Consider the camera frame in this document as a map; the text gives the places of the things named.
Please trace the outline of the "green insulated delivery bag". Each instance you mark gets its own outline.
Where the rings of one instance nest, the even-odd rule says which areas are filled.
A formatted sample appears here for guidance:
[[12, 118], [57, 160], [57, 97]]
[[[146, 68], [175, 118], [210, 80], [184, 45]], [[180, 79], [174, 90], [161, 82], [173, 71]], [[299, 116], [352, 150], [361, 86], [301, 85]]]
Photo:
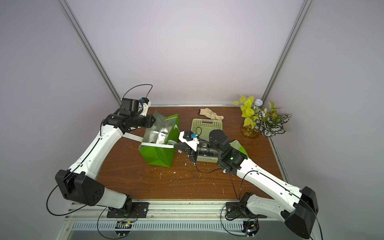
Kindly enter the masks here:
[[140, 142], [139, 151], [148, 165], [170, 168], [179, 141], [179, 116], [164, 117], [154, 113], [156, 122], [146, 129], [143, 137], [125, 133], [123, 137]]

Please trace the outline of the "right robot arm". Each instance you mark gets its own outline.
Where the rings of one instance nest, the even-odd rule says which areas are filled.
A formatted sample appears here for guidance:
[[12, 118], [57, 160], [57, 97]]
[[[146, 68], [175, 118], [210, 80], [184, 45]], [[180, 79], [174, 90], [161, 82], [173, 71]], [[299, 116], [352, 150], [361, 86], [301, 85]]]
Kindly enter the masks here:
[[280, 180], [257, 165], [246, 154], [234, 148], [222, 130], [210, 132], [209, 140], [202, 140], [192, 131], [179, 134], [174, 148], [184, 152], [190, 161], [197, 162], [198, 157], [216, 157], [217, 165], [224, 173], [239, 177], [269, 195], [271, 199], [260, 198], [254, 194], [245, 194], [241, 203], [246, 214], [263, 215], [280, 220], [297, 236], [309, 240], [317, 218], [319, 205], [314, 190], [299, 188]]

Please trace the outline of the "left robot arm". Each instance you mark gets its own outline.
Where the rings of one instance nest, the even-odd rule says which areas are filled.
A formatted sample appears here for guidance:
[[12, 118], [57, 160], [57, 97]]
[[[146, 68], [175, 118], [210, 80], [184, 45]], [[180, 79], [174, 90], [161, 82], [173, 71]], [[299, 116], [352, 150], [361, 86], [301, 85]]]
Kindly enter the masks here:
[[81, 157], [68, 170], [60, 170], [55, 176], [64, 199], [86, 206], [106, 207], [119, 215], [128, 215], [134, 210], [131, 196], [106, 188], [97, 177], [120, 138], [154, 124], [154, 117], [148, 114], [149, 107], [150, 104], [144, 103], [137, 113], [118, 109], [102, 121], [98, 135]]

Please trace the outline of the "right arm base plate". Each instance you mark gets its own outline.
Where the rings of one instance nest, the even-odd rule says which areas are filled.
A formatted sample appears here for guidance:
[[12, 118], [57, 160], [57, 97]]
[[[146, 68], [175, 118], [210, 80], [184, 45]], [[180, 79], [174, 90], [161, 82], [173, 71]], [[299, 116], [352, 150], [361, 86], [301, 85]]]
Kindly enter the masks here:
[[236, 219], [250, 219], [250, 218], [261, 218], [266, 219], [265, 215], [257, 215], [253, 214], [245, 204], [241, 204], [240, 202], [226, 202], [225, 204], [225, 218], [228, 221], [233, 221]]

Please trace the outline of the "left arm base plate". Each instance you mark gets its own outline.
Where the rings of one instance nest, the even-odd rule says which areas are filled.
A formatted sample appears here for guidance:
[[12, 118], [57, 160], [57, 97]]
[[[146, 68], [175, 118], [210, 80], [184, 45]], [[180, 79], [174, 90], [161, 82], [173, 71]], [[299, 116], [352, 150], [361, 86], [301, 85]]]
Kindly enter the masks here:
[[147, 217], [149, 210], [149, 202], [132, 202], [126, 204], [121, 209], [108, 208], [107, 218], [139, 218], [144, 219]]

